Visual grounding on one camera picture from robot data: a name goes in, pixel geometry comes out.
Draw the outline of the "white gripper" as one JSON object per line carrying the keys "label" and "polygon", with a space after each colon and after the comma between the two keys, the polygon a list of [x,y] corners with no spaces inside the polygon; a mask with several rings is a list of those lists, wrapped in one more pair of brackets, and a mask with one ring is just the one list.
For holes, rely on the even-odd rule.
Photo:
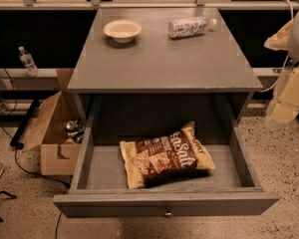
{"label": "white gripper", "polygon": [[[287,51],[288,38],[293,21],[290,20],[264,42],[264,47],[273,51]],[[279,129],[291,123],[299,115],[299,67],[283,70],[274,88],[265,116],[268,129]]]}

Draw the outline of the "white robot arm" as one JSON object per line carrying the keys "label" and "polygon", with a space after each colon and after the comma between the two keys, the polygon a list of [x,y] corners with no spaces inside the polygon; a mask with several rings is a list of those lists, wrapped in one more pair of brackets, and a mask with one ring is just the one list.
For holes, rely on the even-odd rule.
{"label": "white robot arm", "polygon": [[277,129],[288,125],[299,115],[299,11],[265,41],[264,47],[286,51],[287,57],[292,60],[291,64],[283,66],[266,109],[266,126]]}

